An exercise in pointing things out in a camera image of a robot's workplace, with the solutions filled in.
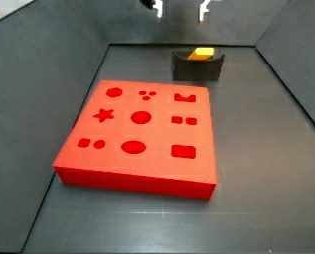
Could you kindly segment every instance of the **shape sorter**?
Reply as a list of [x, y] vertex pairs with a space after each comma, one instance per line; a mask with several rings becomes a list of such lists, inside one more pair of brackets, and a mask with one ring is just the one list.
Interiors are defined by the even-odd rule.
[[208, 89], [102, 81], [54, 168], [65, 184], [211, 199], [217, 174]]

